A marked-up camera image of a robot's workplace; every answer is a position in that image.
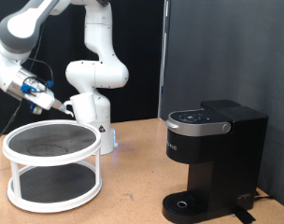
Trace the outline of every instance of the black background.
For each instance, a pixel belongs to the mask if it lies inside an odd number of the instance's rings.
[[[20,10],[28,1],[0,1],[0,21]],[[113,48],[130,72],[128,83],[114,90],[98,89],[111,102],[111,121],[120,122],[157,117],[163,31],[163,0],[112,0]],[[65,68],[77,60],[98,60],[84,46],[85,8],[70,5],[61,15],[49,16],[42,35],[37,59],[47,62],[54,72],[55,97],[64,102],[78,94],[65,78]],[[24,64],[29,69],[31,62]],[[50,71],[35,63],[32,72],[50,80]],[[0,129],[7,125],[19,101],[0,90]],[[30,105],[22,102],[19,115],[7,133],[28,123],[46,119],[71,119],[55,110],[41,116],[30,114]]]

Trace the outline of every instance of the button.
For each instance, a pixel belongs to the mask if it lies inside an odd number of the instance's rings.
[[[231,129],[231,125],[230,124],[224,124],[223,127],[222,127],[222,130],[225,132],[225,133],[228,133]]]

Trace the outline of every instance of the round tray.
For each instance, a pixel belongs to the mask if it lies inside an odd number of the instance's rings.
[[[11,161],[32,166],[57,166],[91,156],[101,146],[101,134],[89,124],[47,120],[9,133],[3,152]]]

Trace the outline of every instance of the coffee maker drip tray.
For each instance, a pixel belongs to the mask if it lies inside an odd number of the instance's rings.
[[[195,223],[206,219],[207,208],[188,191],[170,194],[163,200],[163,215],[175,223]]]

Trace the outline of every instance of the wooden table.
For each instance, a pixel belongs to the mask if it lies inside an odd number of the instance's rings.
[[[102,156],[104,185],[100,193],[89,203],[58,214],[28,213],[8,201],[7,183],[11,171],[10,162],[2,153],[2,137],[0,224],[170,223],[162,215],[162,200],[168,194],[186,190],[189,166],[166,156],[166,125],[161,119],[146,119],[112,126],[117,130],[119,146],[111,154]],[[257,219],[254,223],[284,224],[284,206],[275,200],[260,200],[249,212]],[[241,224],[235,216],[203,223]]]

